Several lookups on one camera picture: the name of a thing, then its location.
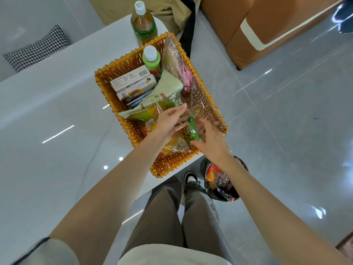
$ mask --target barcode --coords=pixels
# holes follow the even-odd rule
[[[143,71],[138,73],[139,77],[145,76],[147,74],[148,74],[148,72],[146,70],[143,70]]]

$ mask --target green bottle label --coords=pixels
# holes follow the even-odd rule
[[[151,40],[151,37],[153,38],[156,36],[156,31],[157,31],[156,22],[153,22],[152,28],[150,28],[148,31],[140,31],[139,29],[137,29],[133,24],[132,19],[131,19],[131,25],[136,33],[137,38],[141,40],[143,44],[148,43]]]

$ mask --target wicker basket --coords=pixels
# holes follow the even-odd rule
[[[129,139],[132,143],[133,147],[136,147],[142,140],[143,135],[141,133],[140,123],[137,121],[126,120],[123,117],[119,116],[119,112],[126,111],[127,108],[117,97],[115,90],[111,87],[110,81],[126,74],[129,71],[132,71],[144,63],[142,61],[142,53],[143,49],[147,45],[153,45],[162,55],[164,49],[164,41],[167,37],[168,33],[164,33],[159,37],[154,38],[149,43],[143,45],[142,47],[135,49],[129,54],[122,56],[120,59],[116,59],[108,65],[105,65],[103,68],[98,69],[95,72],[95,79],[97,84],[102,90],[105,98],[108,103],[112,107],[112,112],[115,113],[118,120],[120,121],[122,127],[125,132],[128,134]],[[214,104],[212,97],[209,95],[207,89],[204,87],[202,80],[200,79],[198,73],[195,68],[192,66],[190,59],[187,57],[185,51],[181,48],[180,43],[178,42],[179,52],[182,55],[185,63],[188,65],[192,74],[197,78],[198,88],[194,91],[193,94],[193,102],[203,104],[207,113],[212,115],[212,119],[210,119],[211,123],[216,126],[218,130],[220,130],[223,134],[227,133],[227,125],[223,121],[223,117],[218,111],[217,106]],[[162,178],[170,171],[174,171],[174,169],[178,168],[184,162],[190,160],[194,155],[199,154],[200,151],[192,148],[191,153],[175,153],[171,156],[166,156],[161,159],[157,159],[154,161],[151,167],[151,173],[158,178]]]

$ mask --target white shirt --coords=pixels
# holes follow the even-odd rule
[[[72,249],[63,241],[49,239],[42,243],[20,265],[79,265]],[[231,265],[219,256],[173,245],[141,245],[128,251],[117,265],[170,264],[170,265]]]

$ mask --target black strap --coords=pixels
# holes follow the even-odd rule
[[[34,250],[36,250],[39,246],[41,246],[42,243],[48,241],[49,239],[50,239],[50,237],[46,237],[46,238],[43,238],[42,240],[40,240],[27,254],[23,255],[21,258],[16,260],[14,263],[12,263],[12,265],[20,264],[23,260],[28,258],[29,255],[34,252]]]
[[[179,42],[181,47],[184,49],[186,55],[190,58],[191,44],[194,37],[195,21],[196,21],[196,6],[194,0],[180,0],[185,6],[190,9],[191,15],[186,21],[183,34],[180,37]]]

